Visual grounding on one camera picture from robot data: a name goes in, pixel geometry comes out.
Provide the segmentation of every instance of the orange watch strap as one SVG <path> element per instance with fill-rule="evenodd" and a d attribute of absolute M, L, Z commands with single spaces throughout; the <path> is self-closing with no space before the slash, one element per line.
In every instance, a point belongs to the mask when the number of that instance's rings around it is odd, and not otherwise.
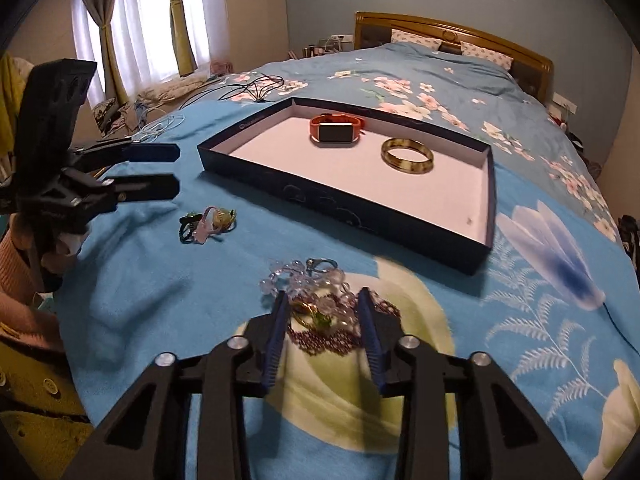
<path fill-rule="evenodd" d="M 320 141 L 318 133 L 320 124 L 323 123 L 351 123 L 353 124 L 353 142 L 360 138 L 360 131 L 364 128 L 364 120 L 347 114 L 322 114 L 309 121 L 309 133 L 317 142 Z"/>

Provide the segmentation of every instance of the wooden headboard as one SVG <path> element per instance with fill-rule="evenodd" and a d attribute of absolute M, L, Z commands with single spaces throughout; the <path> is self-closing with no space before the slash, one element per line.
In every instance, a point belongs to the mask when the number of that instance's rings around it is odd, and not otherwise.
<path fill-rule="evenodd" d="M 440 50 L 443 52 L 461 54 L 460 41 L 465 41 L 513 57 L 511 76 L 527 94 L 542 104 L 546 102 L 546 92 L 554 66 L 551 60 L 511 41 L 474 28 L 404 14 L 358 12 L 354 47 L 370 48 L 390 43 L 391 30 L 394 28 L 418 36 L 438 38 L 442 40 Z"/>

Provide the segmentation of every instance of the wall socket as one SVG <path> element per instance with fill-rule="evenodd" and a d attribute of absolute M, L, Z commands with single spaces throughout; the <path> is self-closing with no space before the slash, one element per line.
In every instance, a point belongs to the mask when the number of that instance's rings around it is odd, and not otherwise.
<path fill-rule="evenodd" d="M 353 43 L 353 34 L 332 34 L 332 40 L 338 40 L 340 43 Z"/>
<path fill-rule="evenodd" d="M 567 99 L 566 97 L 562 97 L 560 94 L 556 92 L 554 92 L 554 102 L 557 105 L 560 105 L 562 108 L 569 110 L 574 115 L 578 110 L 578 107 L 574 105 L 571 101 L 569 101 L 569 99 Z"/>

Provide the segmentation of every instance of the window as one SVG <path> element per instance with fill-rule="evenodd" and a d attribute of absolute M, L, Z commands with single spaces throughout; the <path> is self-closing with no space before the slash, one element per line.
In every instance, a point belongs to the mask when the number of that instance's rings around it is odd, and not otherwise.
<path fill-rule="evenodd" d="M 209 63 L 209 38 L 202 0 L 183 0 L 191 49 L 198 66 Z M 118 70 L 129 96 L 178 75 L 171 38 L 169 0 L 116 0 L 111 30 Z M 98 64 L 89 88 L 92 107 L 104 100 L 100 31 L 82 0 L 72 6 L 76 53 Z"/>

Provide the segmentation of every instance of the blue bedspread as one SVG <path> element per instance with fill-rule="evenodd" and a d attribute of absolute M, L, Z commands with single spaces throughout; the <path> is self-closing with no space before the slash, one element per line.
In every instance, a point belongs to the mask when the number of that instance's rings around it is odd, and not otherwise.
<path fill-rule="evenodd" d="M 258 282 L 271 260 L 332 258 L 352 288 L 370 286 L 392 301 L 406 332 L 441 352 L 489 352 L 586 478 L 602 478 L 640 410 L 634 378 L 640 358 L 604 304 L 640 348 L 640 293 L 604 200 L 543 107 L 489 62 L 404 43 L 270 64 L 260 72 L 287 80 L 269 100 L 300 95 L 379 107 L 461 128 L 495 146 L 498 228 L 490 259 L 475 276 L 463 276 L 204 173 L 196 145 L 268 106 L 246 96 L 213 101 L 214 92 L 185 108 L 184 123 L 164 134 L 162 140 L 181 146 L 175 164 L 120 164 L 110 171 L 173 171 L 180 195 L 169 203 L 123 205 L 95 219 L 78 266 L 56 294 L 68 360 L 92 422 L 100 422 L 156 354 L 209 352 L 263 313 L 268 301 Z M 227 83 L 255 75 L 230 76 Z M 238 227 L 219 242 L 181 244 L 178 218 L 208 205 L 236 209 Z M 361 352 L 309 357 L 287 343 L 284 377 L 274 392 L 265 402 L 245 403 L 254 478 L 393 478 L 401 403 L 378 402 L 359 379 L 363 362 Z M 188 479 L 195 478 L 195 419 Z M 452 418 L 454 478 L 456 439 Z"/>

